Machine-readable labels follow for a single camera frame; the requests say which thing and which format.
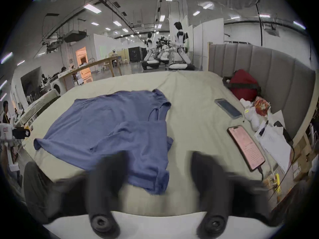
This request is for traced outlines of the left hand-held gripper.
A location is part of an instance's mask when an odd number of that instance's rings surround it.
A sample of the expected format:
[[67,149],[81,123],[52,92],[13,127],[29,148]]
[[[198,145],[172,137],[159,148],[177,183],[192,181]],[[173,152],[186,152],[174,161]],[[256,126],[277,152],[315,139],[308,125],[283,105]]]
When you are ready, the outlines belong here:
[[11,172],[19,171],[19,164],[13,160],[13,154],[11,150],[14,150],[14,146],[18,146],[25,138],[30,137],[31,133],[29,129],[23,127],[14,127],[12,124],[1,123],[1,143],[4,144],[7,150],[8,164]]

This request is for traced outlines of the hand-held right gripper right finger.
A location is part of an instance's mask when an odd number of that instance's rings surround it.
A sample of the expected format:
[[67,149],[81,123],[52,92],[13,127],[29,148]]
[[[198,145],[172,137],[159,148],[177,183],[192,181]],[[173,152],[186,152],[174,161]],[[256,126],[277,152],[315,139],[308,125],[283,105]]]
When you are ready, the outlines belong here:
[[197,227],[200,239],[214,239],[226,229],[230,216],[269,225],[268,191],[262,181],[227,172],[212,156],[191,154],[191,177],[199,192],[199,210],[206,212]]

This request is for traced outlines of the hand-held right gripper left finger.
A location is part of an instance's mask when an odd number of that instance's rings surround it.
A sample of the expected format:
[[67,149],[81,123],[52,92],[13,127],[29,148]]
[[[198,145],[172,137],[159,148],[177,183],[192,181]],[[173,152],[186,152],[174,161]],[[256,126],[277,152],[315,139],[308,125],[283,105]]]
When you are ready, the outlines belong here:
[[93,170],[52,184],[47,198],[47,217],[89,216],[92,230],[101,238],[115,239],[120,227],[111,211],[120,208],[118,194],[128,175],[128,153],[103,157]]

